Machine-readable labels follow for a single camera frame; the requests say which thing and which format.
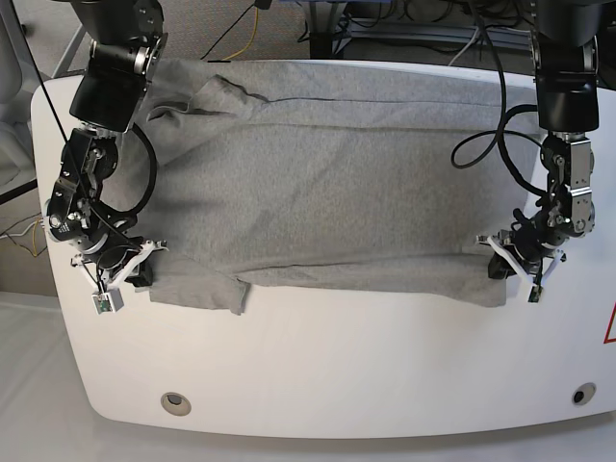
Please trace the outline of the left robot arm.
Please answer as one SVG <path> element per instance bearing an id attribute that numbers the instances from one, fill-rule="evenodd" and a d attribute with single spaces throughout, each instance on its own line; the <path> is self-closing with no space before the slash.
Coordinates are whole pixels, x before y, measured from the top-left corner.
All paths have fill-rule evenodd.
<path id="1" fill-rule="evenodd" d="M 599 51 L 602 1 L 535 1 L 530 31 L 536 101 L 500 110 L 491 148 L 514 181 L 537 197 L 530 218 L 516 209 L 510 228 L 495 236 L 480 236 L 494 255 L 488 275 L 505 280 L 517 275 L 528 287 L 528 302 L 539 302 L 552 272 L 563 263 L 562 246 L 582 238 L 595 226 L 591 174 L 595 160 L 588 133 L 598 129 Z M 535 113 L 547 133 L 540 161 L 547 183 L 531 185 L 514 165 L 505 143 L 506 126 L 517 115 Z"/>

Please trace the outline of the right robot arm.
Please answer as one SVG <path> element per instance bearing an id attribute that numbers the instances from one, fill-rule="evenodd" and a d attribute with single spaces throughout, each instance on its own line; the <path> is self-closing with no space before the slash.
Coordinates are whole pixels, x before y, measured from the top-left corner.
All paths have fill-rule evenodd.
<path id="1" fill-rule="evenodd" d="M 71 265 L 92 286 L 97 313 L 123 307 L 120 288 L 153 283 L 148 263 L 164 241 L 127 236 L 149 202 L 158 164 L 154 147 L 135 118 L 167 43 L 163 8 L 157 1 L 74 1 L 72 9 L 91 36 L 90 58 L 69 112 L 80 122 L 64 136 L 61 169 L 44 219 L 50 237 L 73 246 Z M 145 191 L 132 208 L 119 211 L 102 200 L 105 180 L 115 172 L 117 139 L 131 133 L 148 161 Z"/>

